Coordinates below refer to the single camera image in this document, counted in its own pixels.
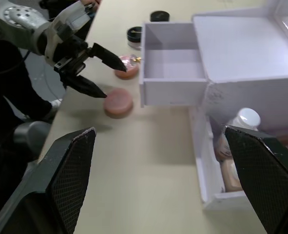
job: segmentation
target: table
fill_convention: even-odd
[[[87,41],[117,55],[136,54],[126,30],[149,21],[155,10],[171,21],[190,21],[192,14],[260,0],[103,0]],[[76,234],[264,234],[254,212],[203,212],[188,111],[182,107],[140,108],[138,78],[123,81],[98,59],[81,73],[105,92],[123,87],[134,97],[124,119],[104,115],[103,100],[69,89],[56,115],[41,158],[55,139],[94,126],[97,137],[89,186]]]

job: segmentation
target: plastic bottle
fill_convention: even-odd
[[[230,120],[227,124],[235,127],[252,129],[257,131],[257,127],[261,123],[260,116],[250,108],[242,108],[237,116]],[[219,161],[232,158],[230,147],[228,145],[225,135],[219,137],[216,147],[215,147],[215,156]]]
[[[236,192],[242,190],[237,169],[232,159],[225,160],[222,163],[221,171],[226,192]]]

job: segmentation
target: black jar lid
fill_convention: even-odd
[[[150,14],[151,22],[162,22],[169,20],[170,20],[170,14],[166,11],[154,11]]]
[[[142,37],[142,27],[130,28],[127,32],[128,41],[139,43]]]

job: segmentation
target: white drawer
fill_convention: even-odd
[[[201,199],[205,210],[252,210],[243,191],[225,193],[220,163],[213,148],[209,118],[201,109],[190,107],[192,140],[196,158]]]
[[[197,105],[207,80],[192,23],[146,23],[142,30],[141,104]]]

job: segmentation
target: pink compact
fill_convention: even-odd
[[[131,94],[121,88],[112,90],[104,101],[104,110],[109,117],[119,118],[126,116],[133,107]]]
[[[121,79],[131,79],[133,78],[139,71],[138,62],[136,62],[136,55],[125,55],[120,56],[120,59],[126,66],[127,71],[122,72],[119,70],[115,70],[115,75]]]

